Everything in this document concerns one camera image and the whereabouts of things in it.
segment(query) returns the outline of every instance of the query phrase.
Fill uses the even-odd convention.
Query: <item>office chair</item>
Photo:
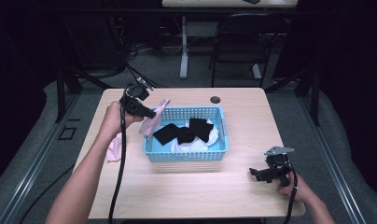
[[[279,34],[283,20],[271,14],[235,13],[222,19],[215,34],[209,69],[212,68],[212,87],[215,86],[216,62],[247,63],[249,70],[264,63],[259,86],[262,87],[272,50],[272,42]],[[218,79],[255,79],[231,77]]]

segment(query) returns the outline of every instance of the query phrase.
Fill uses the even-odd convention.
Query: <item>wooden table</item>
[[[77,165],[88,152],[106,108],[123,90],[106,90],[98,105]],[[288,198],[277,193],[278,180],[258,182],[248,168],[266,169],[264,152],[282,140],[262,89],[156,89],[144,101],[157,106],[214,105],[218,96],[230,147],[222,161],[151,163],[143,152],[140,123],[127,130],[127,157],[114,218],[284,217]],[[90,218],[107,218],[119,162],[105,161]],[[293,216],[305,212],[295,203]]]

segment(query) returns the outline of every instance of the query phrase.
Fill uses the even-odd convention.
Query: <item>black wire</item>
[[[288,168],[293,173],[293,176],[294,176],[293,190],[291,190],[290,199],[288,201],[288,207],[287,207],[287,215],[286,215],[285,222],[284,222],[284,224],[287,224],[290,221],[290,218],[291,218],[291,212],[293,210],[294,198],[296,197],[296,193],[297,193],[297,185],[298,185],[297,174],[296,174],[296,171],[294,170],[292,164],[286,165],[282,162],[276,162],[276,163],[281,164],[281,165],[285,166],[286,168]]]
[[[119,164],[119,176],[117,179],[117,184],[115,188],[115,192],[113,195],[112,202],[110,204],[110,210],[109,210],[109,218],[108,222],[109,224],[113,224],[113,213],[116,206],[116,200],[119,196],[119,187],[121,186],[121,179],[122,179],[122,173],[124,172],[124,165],[125,165],[125,155],[127,151],[127,133],[126,133],[126,125],[125,125],[125,95],[126,95],[127,88],[125,88],[124,93],[122,95],[122,102],[120,107],[120,127],[121,127],[121,160]]]
[[[150,85],[152,85],[153,87],[159,87],[159,88],[167,88],[166,86],[164,85],[161,85],[160,83],[157,83],[153,80],[151,80],[150,78],[146,77],[144,74],[138,72],[136,69],[134,69],[130,64],[127,63],[127,68],[130,70],[130,72],[133,74],[137,74],[138,76],[140,76],[142,79],[144,79],[147,83],[149,83]]]
[[[39,196],[37,196],[37,198],[32,202],[31,206],[29,206],[29,208],[26,210],[25,214],[23,214],[21,220],[20,220],[20,224],[25,220],[26,216],[28,216],[29,212],[31,211],[31,209],[35,206],[35,204],[40,200],[41,197],[43,197],[43,195],[52,187],[54,186],[54,184],[56,184],[58,182],[58,180],[60,180],[64,175],[66,175],[71,169],[73,169],[73,167],[75,167],[75,165],[73,164],[72,166],[70,166],[65,172],[63,172],[60,176],[58,176],[57,179],[54,180],[54,182],[52,182],[45,190],[43,190],[43,192],[40,193]]]
[[[131,52],[129,54],[129,59],[134,60],[136,56],[138,56],[138,53],[139,53],[138,46],[136,44],[133,44],[131,47]]]

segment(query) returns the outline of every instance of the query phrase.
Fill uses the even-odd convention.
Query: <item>gray carpet floor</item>
[[[130,65],[152,80],[168,87],[188,88],[188,87],[210,87],[210,70],[207,69],[209,63],[210,48],[201,44],[201,40],[196,40],[197,45],[190,46],[190,58],[188,66],[188,79],[179,78],[180,55],[167,54],[152,49],[144,49],[138,56],[130,61]],[[277,60],[278,52],[272,55],[272,61]],[[272,85],[272,67],[270,65],[266,78],[266,86]],[[246,68],[241,66],[218,67],[219,71],[226,73],[247,73]],[[104,72],[93,72],[99,76]],[[105,83],[123,88],[133,78],[128,71],[123,71],[117,76],[103,78]],[[55,124],[57,118],[57,94],[56,85],[51,83],[45,88],[48,94],[47,105],[41,118],[28,135],[20,151],[0,178],[0,217],[6,217],[6,208],[14,208],[8,216],[9,220],[0,219],[0,223],[19,223],[23,214],[28,210],[31,203],[39,194],[48,187],[60,174],[67,170],[76,162],[84,138],[90,127],[92,116],[98,105],[102,91],[89,81],[80,80],[84,91],[79,96],[66,92],[67,99],[72,103],[68,106],[65,119],[60,124]],[[217,87],[256,87],[258,82],[225,82],[217,81]],[[289,154],[290,161],[295,166],[314,191],[322,198],[331,215],[337,223],[377,223],[377,194],[365,183],[360,172],[350,159],[350,148],[345,135],[344,128],[333,110],[333,107],[324,94],[320,96],[319,121],[320,127],[315,127],[308,119],[308,105],[306,98],[297,98],[293,91],[295,84],[289,84],[281,90],[268,93],[267,97],[272,108],[277,127],[286,147],[294,147],[295,152]],[[327,159],[323,152],[321,137],[326,139],[328,147],[332,152],[344,180],[346,181],[354,202],[363,219],[355,220],[342,199],[342,194],[330,174],[327,167]],[[15,190],[19,187],[22,177],[31,168],[38,152],[45,146],[49,147],[49,154],[42,164],[40,172],[35,176],[35,182],[28,186],[27,193],[22,195],[22,199],[15,206],[11,206],[11,198],[15,195]],[[32,208],[23,223],[43,223],[46,215],[63,184],[71,172],[64,175]],[[252,223],[252,219],[219,220],[217,223]],[[267,223],[283,223],[282,217],[267,218]],[[214,223],[214,220],[206,220],[204,223]],[[89,223],[107,223],[106,220],[89,220]],[[290,223],[312,223],[309,212],[302,217],[293,217]]]

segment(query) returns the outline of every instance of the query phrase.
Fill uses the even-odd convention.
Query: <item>dark background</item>
[[[159,7],[160,2],[124,4]],[[43,7],[122,7],[101,0],[36,3]],[[110,18],[67,16],[60,20],[36,16],[32,7],[32,2],[0,1],[0,175],[41,114],[46,102],[43,88],[59,72],[67,65],[113,69],[123,66],[126,56],[116,45]],[[288,77],[322,59],[321,90],[347,132],[352,150],[347,160],[354,161],[377,191],[377,1],[299,1],[298,11],[317,10],[339,13],[324,21],[293,20],[274,76]],[[159,48],[157,27],[168,22],[163,17],[135,18],[130,31]]]

